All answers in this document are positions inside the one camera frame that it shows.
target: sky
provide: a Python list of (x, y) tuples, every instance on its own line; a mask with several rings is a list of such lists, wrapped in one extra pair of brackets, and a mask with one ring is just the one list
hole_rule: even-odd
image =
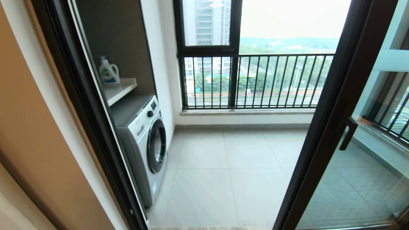
[(341, 36), (351, 0), (243, 0), (240, 37)]

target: black railing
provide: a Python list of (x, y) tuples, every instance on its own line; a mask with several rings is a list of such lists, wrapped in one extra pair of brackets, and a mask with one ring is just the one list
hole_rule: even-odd
[(407, 72), (390, 72), (367, 119), (409, 144)]
[(333, 55), (180, 57), (183, 109), (314, 108)]

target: tiled floor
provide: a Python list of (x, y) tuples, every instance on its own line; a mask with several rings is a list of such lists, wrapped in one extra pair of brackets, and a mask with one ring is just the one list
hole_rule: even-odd
[[(271, 228), (306, 134), (177, 130), (158, 198), (147, 209), (151, 225)], [(385, 220), (406, 205), (407, 191), (407, 183), (350, 144), (334, 154), (298, 228)]]

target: washing machine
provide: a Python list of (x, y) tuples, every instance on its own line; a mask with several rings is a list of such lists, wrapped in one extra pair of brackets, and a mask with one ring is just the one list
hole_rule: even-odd
[(166, 167), (166, 132), (156, 96), (127, 95), (110, 107), (131, 179), (145, 207), (155, 202)]

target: white shelf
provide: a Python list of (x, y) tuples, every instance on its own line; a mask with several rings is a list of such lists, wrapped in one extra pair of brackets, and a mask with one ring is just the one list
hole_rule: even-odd
[(136, 87), (135, 78), (121, 78), (120, 84), (102, 85), (102, 90), (111, 106)]

